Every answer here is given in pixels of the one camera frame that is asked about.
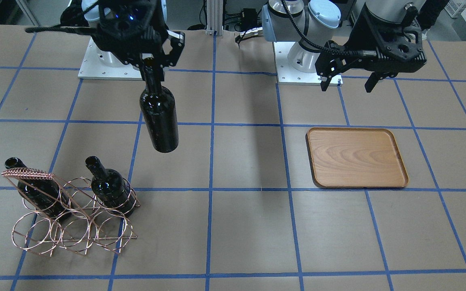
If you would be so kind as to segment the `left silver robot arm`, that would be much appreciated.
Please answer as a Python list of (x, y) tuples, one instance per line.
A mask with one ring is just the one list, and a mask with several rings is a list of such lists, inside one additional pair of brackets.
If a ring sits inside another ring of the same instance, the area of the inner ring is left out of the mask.
[(364, 88), (426, 64), (420, 25), (422, 0), (366, 0), (345, 44), (332, 40), (341, 22), (339, 7), (329, 0), (270, 0), (261, 17), (266, 41), (293, 42), (288, 57), (301, 72), (315, 74), (322, 91), (351, 69), (369, 71)]

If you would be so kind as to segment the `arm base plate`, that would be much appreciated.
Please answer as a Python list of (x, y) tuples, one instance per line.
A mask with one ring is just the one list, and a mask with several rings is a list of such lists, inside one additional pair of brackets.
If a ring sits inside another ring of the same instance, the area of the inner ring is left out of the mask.
[(111, 52), (102, 51), (89, 39), (78, 77), (85, 80), (142, 80), (140, 71), (122, 64)]
[(273, 43), (279, 85), (320, 86), (323, 77), (316, 72), (319, 53), (309, 52), (299, 42)]

